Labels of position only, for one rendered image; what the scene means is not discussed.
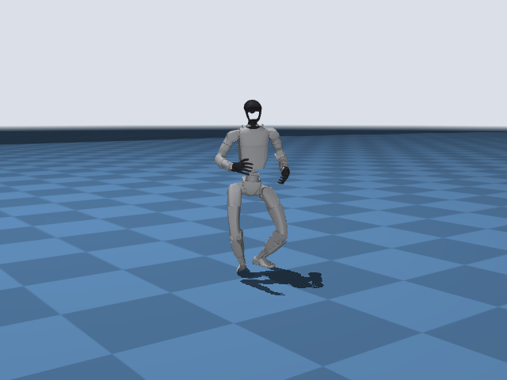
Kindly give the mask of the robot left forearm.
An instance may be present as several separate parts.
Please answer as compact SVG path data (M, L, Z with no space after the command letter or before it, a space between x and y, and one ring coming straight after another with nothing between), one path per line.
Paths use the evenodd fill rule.
M282 172L282 170L284 169L285 166L288 167L288 160L287 160L287 157L286 157L286 153L284 151L283 151L283 153L284 153L284 156L278 159L278 164L279 164L279 167L280 167L280 172Z

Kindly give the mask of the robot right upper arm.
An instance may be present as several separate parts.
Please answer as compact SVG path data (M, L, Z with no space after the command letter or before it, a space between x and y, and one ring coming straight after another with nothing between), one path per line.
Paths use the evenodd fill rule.
M226 138L223 140L223 143L220 146L219 152L218 152L218 154L220 154L220 156L222 158L225 158L225 155L228 153L228 151L232 147L232 143L236 142L239 139L239 133L240 133L240 130L229 131L227 133Z

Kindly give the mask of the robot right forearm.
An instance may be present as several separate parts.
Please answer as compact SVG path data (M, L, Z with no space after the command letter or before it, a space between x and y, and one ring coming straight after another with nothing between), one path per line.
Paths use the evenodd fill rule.
M226 169L228 171L231 171L232 165L234 163L228 161L226 158L222 158L220 154L215 156L215 163L222 169Z

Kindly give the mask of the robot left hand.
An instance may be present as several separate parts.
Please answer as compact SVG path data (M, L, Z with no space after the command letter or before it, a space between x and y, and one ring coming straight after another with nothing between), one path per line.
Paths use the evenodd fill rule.
M282 181L282 182L279 182L279 181L278 181L277 183L279 183L279 184L283 184L283 183L284 183L284 182L288 179L289 174L290 174L290 170L289 170L289 168L288 168L287 166L285 166L285 167L284 167L284 169L283 169L283 170L282 170L282 172L281 172L281 175L282 175L283 177L280 177L280 178L282 178L282 180L281 180L281 179L279 179L279 181Z

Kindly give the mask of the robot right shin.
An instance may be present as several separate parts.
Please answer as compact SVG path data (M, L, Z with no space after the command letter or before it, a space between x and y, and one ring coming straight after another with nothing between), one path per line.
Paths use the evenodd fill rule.
M242 241L237 242L236 240L232 240L232 237L230 236L231 240L231 248L233 250L234 255L238 258L239 264L246 265L245 257L244 257L244 242Z

